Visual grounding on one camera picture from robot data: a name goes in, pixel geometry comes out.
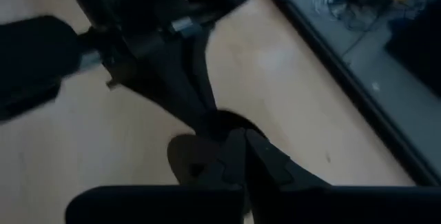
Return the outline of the black computer case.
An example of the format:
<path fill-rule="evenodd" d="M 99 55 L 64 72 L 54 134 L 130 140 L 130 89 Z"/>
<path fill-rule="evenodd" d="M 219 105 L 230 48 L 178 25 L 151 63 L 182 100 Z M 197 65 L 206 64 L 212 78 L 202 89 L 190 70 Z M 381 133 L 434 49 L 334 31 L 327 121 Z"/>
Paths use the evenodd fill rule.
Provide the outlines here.
<path fill-rule="evenodd" d="M 441 0 L 429 0 L 414 18 L 399 17 L 388 26 L 386 51 L 441 98 Z"/>

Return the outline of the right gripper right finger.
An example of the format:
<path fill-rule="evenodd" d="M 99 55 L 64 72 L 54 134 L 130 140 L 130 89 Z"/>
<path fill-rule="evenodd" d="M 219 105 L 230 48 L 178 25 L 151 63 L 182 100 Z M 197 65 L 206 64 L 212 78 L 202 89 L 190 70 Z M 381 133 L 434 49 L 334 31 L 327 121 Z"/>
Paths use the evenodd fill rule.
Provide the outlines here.
<path fill-rule="evenodd" d="M 265 172 L 278 187 L 327 187 L 329 184 L 299 166 L 290 156 L 279 150 L 266 137 L 254 130 L 246 131 L 253 160 L 252 165 Z"/>

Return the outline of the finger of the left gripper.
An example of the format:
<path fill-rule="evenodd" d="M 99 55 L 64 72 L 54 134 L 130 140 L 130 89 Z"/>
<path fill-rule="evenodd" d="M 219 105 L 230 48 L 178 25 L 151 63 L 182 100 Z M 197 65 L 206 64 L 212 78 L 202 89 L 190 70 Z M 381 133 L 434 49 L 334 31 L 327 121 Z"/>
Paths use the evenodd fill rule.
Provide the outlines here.
<path fill-rule="evenodd" d="M 195 36 L 166 41 L 157 35 L 144 35 L 126 40 L 135 62 L 134 73 L 123 85 L 155 102 L 195 133 L 204 134 L 203 117 L 211 111 L 205 109 L 193 86 Z"/>
<path fill-rule="evenodd" d="M 191 65 L 194 89 L 207 111 L 217 109 L 207 71 L 206 50 L 210 33 L 210 29 L 205 29 L 193 38 Z"/>

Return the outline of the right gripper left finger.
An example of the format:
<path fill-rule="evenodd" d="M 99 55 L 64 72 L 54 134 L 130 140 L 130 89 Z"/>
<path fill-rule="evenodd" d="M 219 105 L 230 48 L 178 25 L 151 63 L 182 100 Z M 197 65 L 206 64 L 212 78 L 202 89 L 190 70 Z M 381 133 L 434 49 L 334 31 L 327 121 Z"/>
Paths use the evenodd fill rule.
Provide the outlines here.
<path fill-rule="evenodd" d="M 216 159 L 198 177 L 203 187 L 242 187 L 245 182 L 245 129 L 233 130 Z"/>

